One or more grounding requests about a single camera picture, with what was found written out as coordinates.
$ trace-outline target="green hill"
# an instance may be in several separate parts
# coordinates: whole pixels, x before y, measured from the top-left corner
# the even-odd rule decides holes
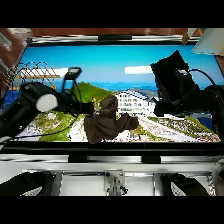
[[[98,88],[89,83],[79,83],[78,87],[81,93],[82,102],[92,102],[94,98],[96,109],[99,109],[99,102],[103,98],[111,94],[110,91]],[[77,87],[74,89],[74,92],[78,100],[80,100]],[[50,111],[49,113],[54,113],[56,115],[56,118],[54,120],[51,120],[48,118],[48,113],[44,113],[40,114],[35,120],[36,125],[43,130],[43,134],[49,134],[62,130],[63,128],[69,126],[69,124],[74,120],[71,115],[64,114],[62,112]],[[40,137],[39,141],[70,141],[70,139],[67,137],[69,131],[70,129],[67,129],[59,134],[43,136]]]

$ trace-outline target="black border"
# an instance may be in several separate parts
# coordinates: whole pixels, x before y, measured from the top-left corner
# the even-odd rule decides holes
[[[196,41],[186,45],[195,45]],[[181,45],[180,41],[71,41],[51,43],[33,43],[28,38],[27,47],[44,46],[84,46],[84,45]],[[102,142],[90,144],[86,142],[9,142],[0,154],[30,154],[30,155],[156,155],[156,156],[211,156],[224,155],[224,144],[219,143],[112,143]]]

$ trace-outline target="cable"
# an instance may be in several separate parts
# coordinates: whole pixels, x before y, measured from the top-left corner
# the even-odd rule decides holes
[[[75,86],[77,87],[77,90],[78,90],[78,93],[79,93],[79,97],[80,97],[80,109],[79,109],[79,112],[78,112],[78,114],[76,116],[76,119],[73,120],[66,128],[64,128],[64,129],[62,129],[60,131],[57,131],[57,132],[49,133],[49,134],[40,134],[40,135],[29,135],[29,136],[12,137],[12,138],[7,139],[4,142],[0,143],[0,145],[5,145],[5,144],[7,144],[8,141],[14,140],[14,139],[31,138],[31,137],[43,137],[43,136],[55,135],[55,134],[59,134],[61,132],[64,132],[68,128],[72,127],[72,125],[77,121],[77,119],[79,117],[79,114],[82,111],[82,96],[81,96],[81,92],[80,92],[80,89],[78,87],[78,84],[76,82],[74,82],[74,83],[75,83]]]
[[[189,72],[194,72],[194,71],[202,73],[203,75],[205,75],[205,76],[210,80],[210,82],[216,87],[220,99],[223,101],[222,95],[221,95],[221,93],[220,93],[220,91],[219,91],[219,87],[215,84],[215,82],[214,82],[214,80],[211,78],[211,76],[209,76],[207,73],[203,72],[203,71],[200,70],[200,69],[191,69],[191,70],[189,70]]]

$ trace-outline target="white building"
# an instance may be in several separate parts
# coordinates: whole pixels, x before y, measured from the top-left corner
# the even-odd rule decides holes
[[[118,113],[149,115],[153,113],[155,103],[148,102],[146,96],[135,91],[122,91],[115,95],[118,99]]]

